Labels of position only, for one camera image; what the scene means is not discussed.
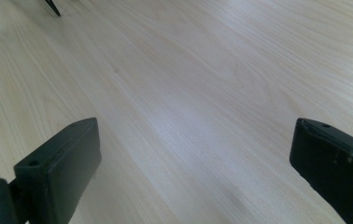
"black mechanical arm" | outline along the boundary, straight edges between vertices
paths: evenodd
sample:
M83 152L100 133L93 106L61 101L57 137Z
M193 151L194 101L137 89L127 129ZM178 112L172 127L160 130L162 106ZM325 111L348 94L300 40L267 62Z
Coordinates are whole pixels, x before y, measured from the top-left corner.
M0 224L66 224L101 162L96 119L75 122L0 179Z

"screw hole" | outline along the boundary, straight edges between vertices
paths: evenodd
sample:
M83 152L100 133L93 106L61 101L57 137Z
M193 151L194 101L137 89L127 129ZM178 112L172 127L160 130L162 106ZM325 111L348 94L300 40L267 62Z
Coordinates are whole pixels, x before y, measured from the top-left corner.
M28 163L29 166L37 166L38 164L39 164L38 161L30 161L30 162Z

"wood grain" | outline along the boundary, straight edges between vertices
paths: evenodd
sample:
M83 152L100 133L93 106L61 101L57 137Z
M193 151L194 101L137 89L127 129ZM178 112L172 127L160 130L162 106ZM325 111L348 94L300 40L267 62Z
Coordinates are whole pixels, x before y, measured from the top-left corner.
M299 117L353 135L353 2L55 3L0 0L0 177L97 117L71 223L343 223L289 150Z

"light wood grain surface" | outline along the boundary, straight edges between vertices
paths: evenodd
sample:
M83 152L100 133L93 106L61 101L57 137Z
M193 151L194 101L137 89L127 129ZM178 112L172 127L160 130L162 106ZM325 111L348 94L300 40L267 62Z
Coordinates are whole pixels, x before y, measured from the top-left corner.
M353 135L353 1L55 3L0 0L0 177L97 117L71 223L343 223L289 150L299 117Z

